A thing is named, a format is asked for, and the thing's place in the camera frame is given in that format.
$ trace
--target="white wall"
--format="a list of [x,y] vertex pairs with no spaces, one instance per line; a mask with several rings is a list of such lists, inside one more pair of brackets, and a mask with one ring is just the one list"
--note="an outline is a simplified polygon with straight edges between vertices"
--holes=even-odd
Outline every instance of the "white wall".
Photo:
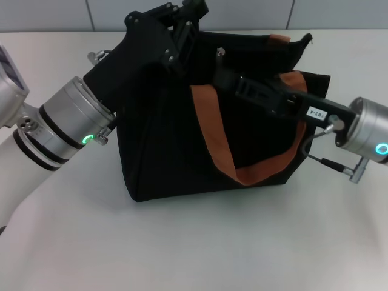
[[[168,1],[0,0],[0,32],[124,30],[131,11]],[[207,0],[207,5],[210,12],[201,21],[206,30],[388,28],[388,0]]]

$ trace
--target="table surface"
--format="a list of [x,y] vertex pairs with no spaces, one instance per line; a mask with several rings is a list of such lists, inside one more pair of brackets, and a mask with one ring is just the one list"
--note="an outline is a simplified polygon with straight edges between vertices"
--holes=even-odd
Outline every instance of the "table surface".
[[[328,99],[388,105],[388,30],[311,32],[297,69],[332,76]],[[90,51],[123,33],[0,33],[39,106]],[[12,132],[0,131],[0,141]],[[354,166],[334,137],[312,153]],[[365,291],[388,288],[388,168],[370,163],[359,185],[307,160],[284,186],[133,202],[116,134],[91,142],[35,190],[0,236],[0,289]]]

